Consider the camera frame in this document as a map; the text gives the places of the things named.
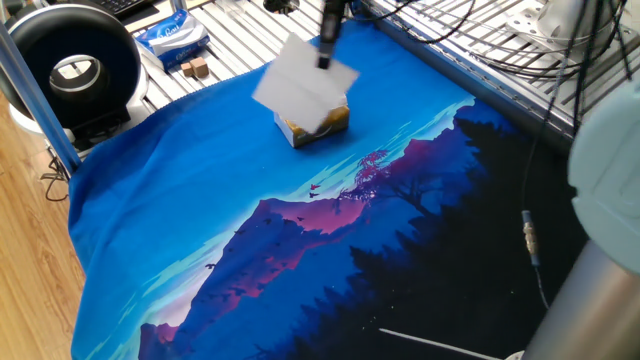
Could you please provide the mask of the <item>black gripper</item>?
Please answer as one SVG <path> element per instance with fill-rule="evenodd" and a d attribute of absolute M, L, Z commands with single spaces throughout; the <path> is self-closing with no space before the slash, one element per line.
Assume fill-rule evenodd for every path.
<path fill-rule="evenodd" d="M 320 36 L 318 44 L 319 69 L 328 69 L 331 59 L 335 56 L 340 29 L 343 22 L 347 0 L 326 0 L 322 13 Z"/>

